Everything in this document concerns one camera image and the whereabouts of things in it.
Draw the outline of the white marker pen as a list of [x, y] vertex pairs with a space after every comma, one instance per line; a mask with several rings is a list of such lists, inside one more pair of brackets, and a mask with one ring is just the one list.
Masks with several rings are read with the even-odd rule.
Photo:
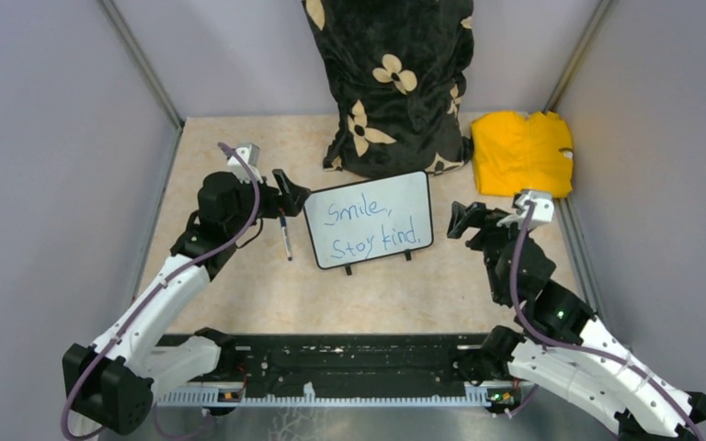
[[287, 260], [290, 262], [293, 260], [293, 252], [291, 249], [290, 236], [289, 236], [289, 231], [288, 231], [288, 223], [287, 223], [287, 232], [284, 233], [281, 230], [281, 234], [282, 234], [282, 239], [283, 239], [283, 243], [284, 243], [284, 248], [285, 248]]

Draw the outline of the small whiteboard black frame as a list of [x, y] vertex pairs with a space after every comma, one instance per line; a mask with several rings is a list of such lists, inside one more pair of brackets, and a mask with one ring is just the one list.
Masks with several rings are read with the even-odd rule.
[[432, 246], [435, 239], [425, 171], [313, 192], [303, 207], [318, 268], [329, 270]]

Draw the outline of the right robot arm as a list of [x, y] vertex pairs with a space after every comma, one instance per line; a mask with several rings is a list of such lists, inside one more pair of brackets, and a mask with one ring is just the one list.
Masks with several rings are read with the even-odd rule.
[[531, 238], [553, 213], [549, 197], [519, 195], [512, 212], [482, 203], [451, 206], [447, 235], [475, 235], [492, 299], [512, 309], [516, 327], [497, 326], [453, 363], [466, 383], [524, 381], [584, 411], [619, 440], [700, 440], [706, 394], [685, 391], [620, 343], [598, 313], [552, 279], [554, 262]]

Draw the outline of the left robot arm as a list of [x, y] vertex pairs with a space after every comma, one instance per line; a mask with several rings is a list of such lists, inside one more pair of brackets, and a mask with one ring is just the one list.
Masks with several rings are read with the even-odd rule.
[[231, 378], [239, 367], [233, 338], [205, 328], [163, 353], [155, 352], [167, 327], [200, 294], [237, 251], [239, 238], [257, 221], [296, 217], [312, 194], [283, 170], [240, 178], [232, 172], [207, 175], [198, 207], [142, 295], [90, 345], [71, 345], [63, 354], [66, 401], [63, 437], [75, 440], [68, 419], [78, 413], [119, 435], [139, 428], [171, 390], [195, 377]]

